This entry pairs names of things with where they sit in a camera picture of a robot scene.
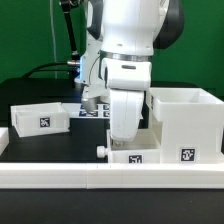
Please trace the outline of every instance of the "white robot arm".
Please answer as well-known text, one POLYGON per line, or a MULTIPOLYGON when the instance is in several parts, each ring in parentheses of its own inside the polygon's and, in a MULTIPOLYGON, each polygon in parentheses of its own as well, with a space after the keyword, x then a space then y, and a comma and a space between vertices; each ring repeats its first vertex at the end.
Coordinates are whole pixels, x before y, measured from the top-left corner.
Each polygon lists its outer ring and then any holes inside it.
POLYGON ((103 1, 100 78, 110 92, 111 138, 115 141, 135 138, 144 91, 151 83, 153 47, 168 47, 183 31, 183 21, 177 22, 181 13, 175 18, 176 12, 181 12, 179 0, 103 1))

